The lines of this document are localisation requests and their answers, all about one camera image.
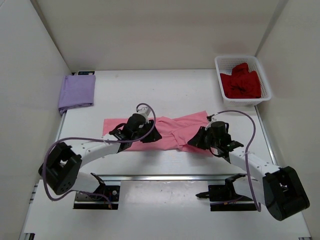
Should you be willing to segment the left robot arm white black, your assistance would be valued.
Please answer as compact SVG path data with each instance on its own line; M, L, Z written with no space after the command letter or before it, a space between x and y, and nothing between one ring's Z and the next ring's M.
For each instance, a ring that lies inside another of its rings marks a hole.
M108 155L121 153L133 143L154 143L162 139L156 120L146 113L134 113L126 122L111 129L101 139L82 138L78 145L68 145L65 139L55 142L38 169L46 191L52 189L60 200L70 192L88 194L93 200L106 198L105 183L95 173L80 171L84 165Z

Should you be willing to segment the pink t shirt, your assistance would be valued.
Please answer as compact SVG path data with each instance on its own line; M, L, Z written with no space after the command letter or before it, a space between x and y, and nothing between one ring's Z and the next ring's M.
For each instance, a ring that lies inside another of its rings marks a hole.
M134 142L127 151L146 152L178 150L181 152L211 157L212 154L209 150L203 150L188 145L188 141L196 135L199 128L207 126L207 115L207 112L204 110L178 118L168 118L165 116L158 117L156 119L155 127L162 136L162 139L151 143L142 143L140 141Z

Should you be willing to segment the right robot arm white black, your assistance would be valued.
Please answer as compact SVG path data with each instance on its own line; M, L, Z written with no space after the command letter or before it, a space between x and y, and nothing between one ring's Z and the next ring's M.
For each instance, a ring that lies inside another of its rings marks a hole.
M257 201L278 221L310 207L300 178L292 167L280 167L257 157L242 143L232 140L228 130L226 122L211 122L200 127L188 145L210 152L216 150L215 157L241 168L244 173L226 178L223 185L210 185L208 191L198 193L197 198L209 199L214 210L218 209L218 203Z

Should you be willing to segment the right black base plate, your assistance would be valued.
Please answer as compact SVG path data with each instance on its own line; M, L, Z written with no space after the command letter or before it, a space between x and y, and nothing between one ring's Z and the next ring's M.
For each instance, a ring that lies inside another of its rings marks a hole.
M249 197L231 193L225 185L208 186L211 212L250 212L256 211Z

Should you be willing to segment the purple t shirt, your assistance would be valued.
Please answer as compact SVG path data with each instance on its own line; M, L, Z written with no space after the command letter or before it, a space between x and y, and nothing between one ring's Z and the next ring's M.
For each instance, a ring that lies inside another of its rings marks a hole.
M58 111L63 115L67 110L94 105L95 75L65 76L59 94Z

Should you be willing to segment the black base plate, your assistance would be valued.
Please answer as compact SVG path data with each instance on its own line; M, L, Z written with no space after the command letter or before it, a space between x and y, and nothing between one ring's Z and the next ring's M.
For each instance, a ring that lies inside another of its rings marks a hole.
M76 193L73 203L75 210L118 210L121 186L115 183L106 185L104 194L110 202L104 197L89 196L87 194Z
M250 212L256 211L249 197L231 193L225 185L208 186L211 212Z

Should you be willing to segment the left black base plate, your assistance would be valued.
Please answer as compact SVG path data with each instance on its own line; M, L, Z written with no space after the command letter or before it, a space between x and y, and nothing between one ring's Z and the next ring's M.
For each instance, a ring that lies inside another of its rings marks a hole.
M87 194L76 193L73 203L75 210L118 210L121 186L115 183L106 185L104 194L110 202L104 197L89 196Z

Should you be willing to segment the aluminium rail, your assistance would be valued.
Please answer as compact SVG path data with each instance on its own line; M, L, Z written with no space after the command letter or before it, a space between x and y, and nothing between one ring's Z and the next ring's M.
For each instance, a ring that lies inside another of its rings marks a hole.
M224 181L225 179L235 176L236 174L167 174L167 175L110 175L99 174L98 178L104 182L121 182L121 181Z

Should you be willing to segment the red t shirt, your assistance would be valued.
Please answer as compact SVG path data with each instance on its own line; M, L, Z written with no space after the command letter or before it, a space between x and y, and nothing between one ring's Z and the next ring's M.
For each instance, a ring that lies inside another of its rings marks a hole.
M249 71L246 62L232 69L231 75L220 74L223 92L229 99L259 99L261 85L256 71Z

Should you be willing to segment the white plastic basket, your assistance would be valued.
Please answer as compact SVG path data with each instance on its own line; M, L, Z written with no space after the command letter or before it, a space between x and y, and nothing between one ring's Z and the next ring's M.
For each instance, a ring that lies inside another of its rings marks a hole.
M228 107L256 106L259 103L269 101L271 99L272 91L269 82L262 66L260 65L256 57L249 55L223 55L217 56L214 61L224 105ZM250 72L256 71L260 81L261 98L233 99L227 98L225 96L220 74L231 75L232 69L242 63L248 64Z

